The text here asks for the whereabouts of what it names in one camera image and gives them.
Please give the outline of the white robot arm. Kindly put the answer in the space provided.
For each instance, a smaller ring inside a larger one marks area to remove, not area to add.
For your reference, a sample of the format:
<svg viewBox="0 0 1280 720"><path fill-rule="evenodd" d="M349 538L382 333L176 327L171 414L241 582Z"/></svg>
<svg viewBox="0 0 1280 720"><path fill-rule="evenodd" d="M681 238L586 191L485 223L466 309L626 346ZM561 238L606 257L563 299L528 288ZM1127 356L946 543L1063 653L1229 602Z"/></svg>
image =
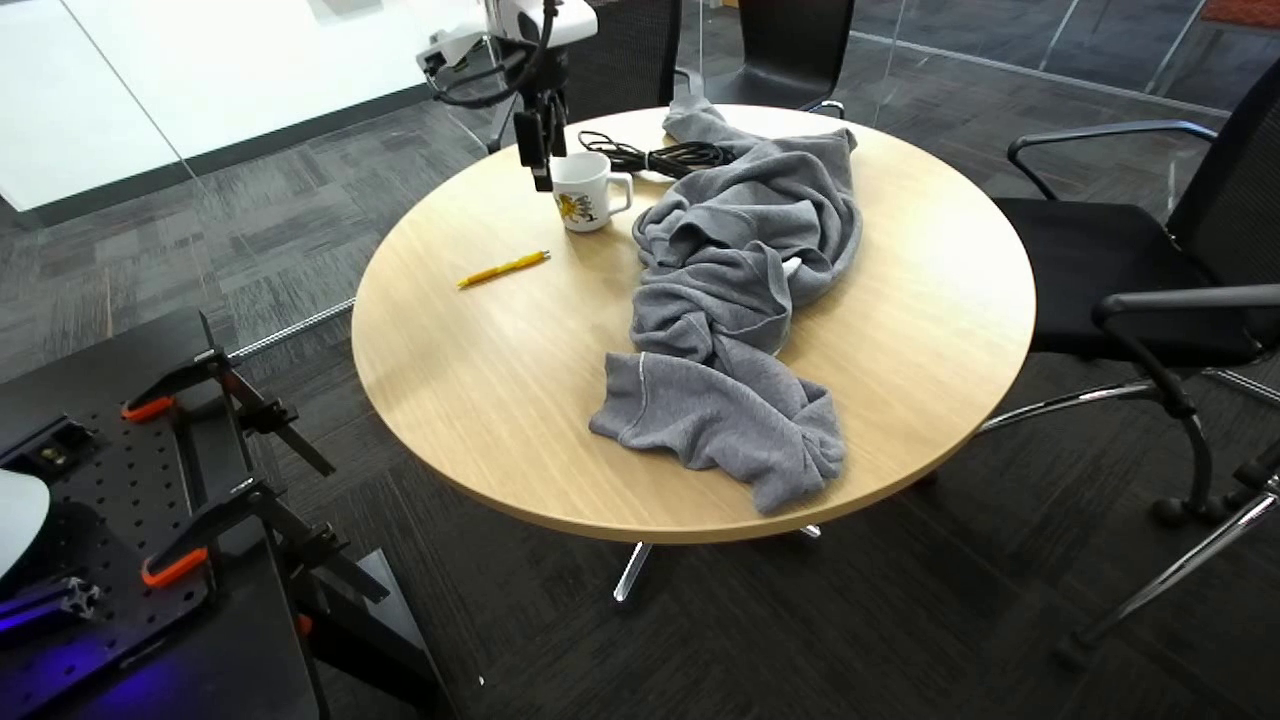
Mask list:
<svg viewBox="0 0 1280 720"><path fill-rule="evenodd" d="M590 0L478 0L482 18L431 32L415 70L427 95L451 110L513 102L513 139L537 191L554 190L554 161L568 125L568 50L597 38Z"/></svg>

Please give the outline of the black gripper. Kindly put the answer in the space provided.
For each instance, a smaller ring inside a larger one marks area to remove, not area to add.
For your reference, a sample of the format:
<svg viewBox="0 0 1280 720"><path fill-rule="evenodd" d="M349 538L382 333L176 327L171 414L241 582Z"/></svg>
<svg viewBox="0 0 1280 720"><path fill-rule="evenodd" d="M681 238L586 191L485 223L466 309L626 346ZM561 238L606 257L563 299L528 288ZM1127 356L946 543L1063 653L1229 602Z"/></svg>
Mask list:
<svg viewBox="0 0 1280 720"><path fill-rule="evenodd" d="M554 191L554 170L544 163L563 154L563 95L557 90L523 92L513 129L537 191Z"/></svg>

